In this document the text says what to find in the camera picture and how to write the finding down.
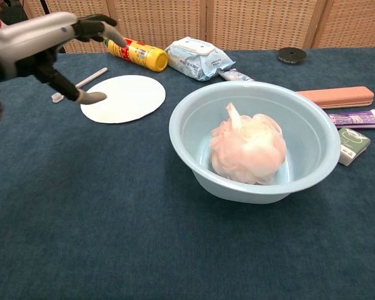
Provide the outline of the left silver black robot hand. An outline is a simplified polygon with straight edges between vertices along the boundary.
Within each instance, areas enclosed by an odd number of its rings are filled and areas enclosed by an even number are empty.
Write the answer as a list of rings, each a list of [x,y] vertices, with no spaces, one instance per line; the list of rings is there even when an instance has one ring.
[[[13,78],[35,76],[71,101],[94,104],[106,98],[102,92],[77,88],[54,68],[58,48],[72,39],[81,42],[106,39],[125,47],[117,22],[104,14],[77,17],[71,12],[54,12],[0,29],[0,83]]]

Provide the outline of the pink bath sponge loofah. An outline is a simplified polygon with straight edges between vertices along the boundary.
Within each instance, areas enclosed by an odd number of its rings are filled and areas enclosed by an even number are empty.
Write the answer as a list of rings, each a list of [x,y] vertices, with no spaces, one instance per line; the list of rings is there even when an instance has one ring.
[[[279,124],[265,114],[240,115],[226,106],[229,119],[211,132],[211,164],[215,172],[244,184],[270,185],[287,156]]]

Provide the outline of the green soap box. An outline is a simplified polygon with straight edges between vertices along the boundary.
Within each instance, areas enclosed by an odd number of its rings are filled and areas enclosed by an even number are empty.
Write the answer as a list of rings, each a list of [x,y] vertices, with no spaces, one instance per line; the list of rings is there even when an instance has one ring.
[[[341,141],[339,163],[349,166],[368,148],[371,140],[365,135],[347,127],[342,127],[338,133]]]

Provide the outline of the blue white toothpaste tube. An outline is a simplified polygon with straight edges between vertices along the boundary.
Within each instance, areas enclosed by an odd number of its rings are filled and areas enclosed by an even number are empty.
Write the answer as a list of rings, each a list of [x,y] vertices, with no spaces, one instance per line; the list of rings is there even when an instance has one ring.
[[[239,72],[235,68],[227,71],[219,71],[219,75],[226,81],[254,81],[253,78]]]

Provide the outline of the light blue plastic basin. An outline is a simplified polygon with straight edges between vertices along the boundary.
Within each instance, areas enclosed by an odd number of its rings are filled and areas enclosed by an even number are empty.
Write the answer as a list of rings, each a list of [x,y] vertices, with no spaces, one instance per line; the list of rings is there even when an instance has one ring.
[[[243,184],[214,172],[211,131],[228,119],[229,103],[242,115],[265,114],[280,125],[287,158],[272,184]],[[275,203],[320,183],[336,167],[341,146],[338,130],[320,107],[294,91],[258,81],[219,82],[188,94],[171,114],[169,137],[207,192],[251,204]]]

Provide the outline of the small purple tube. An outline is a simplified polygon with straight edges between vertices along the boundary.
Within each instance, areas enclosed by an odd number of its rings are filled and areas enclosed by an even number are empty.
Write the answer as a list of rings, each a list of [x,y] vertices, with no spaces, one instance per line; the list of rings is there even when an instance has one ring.
[[[359,112],[342,112],[328,114],[337,128],[375,129],[375,109]]]

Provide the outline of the dark office chair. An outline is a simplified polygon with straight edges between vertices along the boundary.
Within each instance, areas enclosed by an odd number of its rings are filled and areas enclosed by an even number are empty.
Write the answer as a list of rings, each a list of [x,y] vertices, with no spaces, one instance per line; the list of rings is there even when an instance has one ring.
[[[24,0],[3,0],[0,19],[4,24],[11,25],[28,20],[24,10]]]

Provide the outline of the white toothbrush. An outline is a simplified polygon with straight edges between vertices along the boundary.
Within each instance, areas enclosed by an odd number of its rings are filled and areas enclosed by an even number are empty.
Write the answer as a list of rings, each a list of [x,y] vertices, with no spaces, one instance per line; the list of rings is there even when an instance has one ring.
[[[85,78],[82,81],[80,81],[79,83],[77,83],[76,87],[77,88],[81,88],[81,87],[85,86],[86,84],[88,84],[91,81],[95,80],[96,78],[98,78],[99,76],[103,75],[107,71],[108,71],[107,67],[104,67],[104,68],[98,70],[94,74],[88,76],[87,78]],[[51,99],[52,99],[53,103],[57,104],[57,103],[61,102],[64,99],[64,96],[62,94],[60,94],[59,92],[56,92],[55,94],[53,94],[51,96]]]

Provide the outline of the white round paper plate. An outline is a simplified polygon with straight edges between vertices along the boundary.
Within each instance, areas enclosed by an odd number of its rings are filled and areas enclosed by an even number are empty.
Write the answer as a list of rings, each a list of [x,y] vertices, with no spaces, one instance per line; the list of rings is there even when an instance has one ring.
[[[135,121],[153,113],[166,98],[164,86],[157,80],[140,75],[116,76],[97,83],[90,92],[102,92],[101,102],[81,105],[90,120],[103,124]]]

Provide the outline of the yellow bottle with red label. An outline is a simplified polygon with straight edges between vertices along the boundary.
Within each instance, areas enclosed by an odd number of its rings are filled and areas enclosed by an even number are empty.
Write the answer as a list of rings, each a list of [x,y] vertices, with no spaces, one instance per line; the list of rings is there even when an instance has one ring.
[[[165,70],[168,65],[168,54],[164,50],[126,37],[124,40],[125,47],[118,46],[110,39],[105,40],[104,43],[113,56],[155,72]]]

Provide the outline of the light blue wet wipes pack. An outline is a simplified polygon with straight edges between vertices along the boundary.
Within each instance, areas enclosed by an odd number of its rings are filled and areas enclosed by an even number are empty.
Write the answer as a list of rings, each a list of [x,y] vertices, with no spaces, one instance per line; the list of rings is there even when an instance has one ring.
[[[223,50],[192,37],[173,41],[165,52],[168,66],[197,81],[208,81],[235,64]]]

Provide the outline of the dark blue table mat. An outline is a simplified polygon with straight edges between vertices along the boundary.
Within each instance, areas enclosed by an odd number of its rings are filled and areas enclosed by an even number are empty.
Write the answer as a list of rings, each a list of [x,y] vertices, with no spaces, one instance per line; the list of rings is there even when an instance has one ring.
[[[61,54],[79,82],[138,74],[164,104],[107,126],[34,77],[0,84],[0,300],[375,300],[375,129],[350,166],[274,204],[207,193],[168,136],[203,83],[108,53]]]

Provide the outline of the woven wicker folding screen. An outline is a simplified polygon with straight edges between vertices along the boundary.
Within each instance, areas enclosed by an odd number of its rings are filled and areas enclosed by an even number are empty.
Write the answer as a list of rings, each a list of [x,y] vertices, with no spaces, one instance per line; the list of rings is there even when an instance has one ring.
[[[223,50],[375,47],[375,0],[46,0],[50,13],[104,13],[127,38],[166,48],[190,36]],[[24,0],[29,18],[45,15]]]

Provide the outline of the black round disc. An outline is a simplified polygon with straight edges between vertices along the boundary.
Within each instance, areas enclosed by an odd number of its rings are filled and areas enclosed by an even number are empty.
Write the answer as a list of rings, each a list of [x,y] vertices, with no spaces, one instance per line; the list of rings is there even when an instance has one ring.
[[[283,47],[277,51],[277,58],[285,64],[300,65],[307,59],[307,53],[297,47]]]

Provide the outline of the pink toothbrush case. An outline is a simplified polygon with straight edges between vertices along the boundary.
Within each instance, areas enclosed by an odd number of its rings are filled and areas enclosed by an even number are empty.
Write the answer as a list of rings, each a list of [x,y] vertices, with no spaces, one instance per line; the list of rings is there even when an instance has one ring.
[[[297,93],[323,109],[369,106],[374,99],[374,93],[365,86],[316,89]]]

